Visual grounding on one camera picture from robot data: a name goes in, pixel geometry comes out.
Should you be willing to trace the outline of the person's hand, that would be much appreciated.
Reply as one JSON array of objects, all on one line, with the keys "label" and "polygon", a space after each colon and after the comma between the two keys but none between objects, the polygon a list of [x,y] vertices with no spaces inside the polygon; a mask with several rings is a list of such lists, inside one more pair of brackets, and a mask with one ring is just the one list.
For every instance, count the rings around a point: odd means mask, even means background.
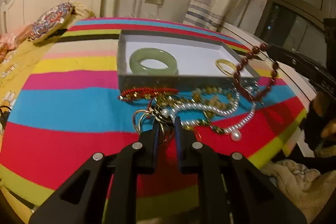
[{"label": "person's hand", "polygon": [[306,118],[301,123],[305,143],[314,151],[320,144],[335,145],[335,101],[318,92],[310,102]]}]

